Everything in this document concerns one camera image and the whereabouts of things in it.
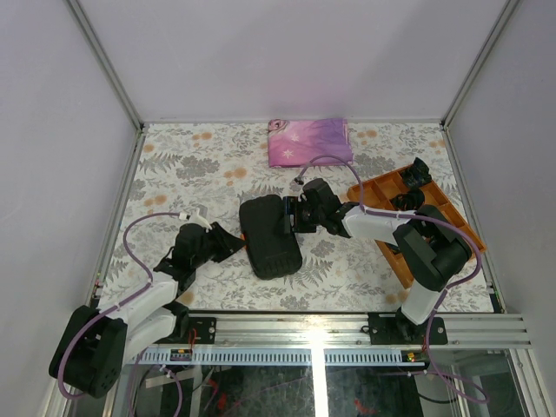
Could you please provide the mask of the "black plastic tool case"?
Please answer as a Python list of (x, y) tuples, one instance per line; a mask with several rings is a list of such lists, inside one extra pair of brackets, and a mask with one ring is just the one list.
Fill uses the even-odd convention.
[(295, 234), (285, 229), (285, 205), (278, 195), (243, 202), (239, 219), (248, 259), (259, 279), (282, 278), (301, 268), (299, 244)]

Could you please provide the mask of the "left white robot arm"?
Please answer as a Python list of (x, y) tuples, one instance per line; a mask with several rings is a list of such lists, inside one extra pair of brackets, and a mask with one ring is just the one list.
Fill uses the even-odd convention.
[(99, 399), (145, 348), (162, 340), (191, 340), (189, 310), (179, 296), (194, 283), (199, 267), (225, 261), (244, 245), (217, 222), (182, 225), (169, 252), (131, 295), (109, 308), (83, 305), (73, 312), (50, 362), (50, 376), (60, 387)]

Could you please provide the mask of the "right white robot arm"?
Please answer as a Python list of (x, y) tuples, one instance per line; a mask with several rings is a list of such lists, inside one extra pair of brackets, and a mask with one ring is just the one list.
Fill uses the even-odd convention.
[(400, 307), (397, 335), (416, 342), (427, 332), (427, 320), (438, 310), (457, 275), (480, 250), (473, 239), (448, 222), (434, 206), (393, 211), (364, 203), (341, 202), (327, 182), (314, 179), (302, 186), (298, 196), (283, 198), (282, 229), (314, 233), (322, 227), (331, 235), (372, 239), (395, 246), (414, 281)]

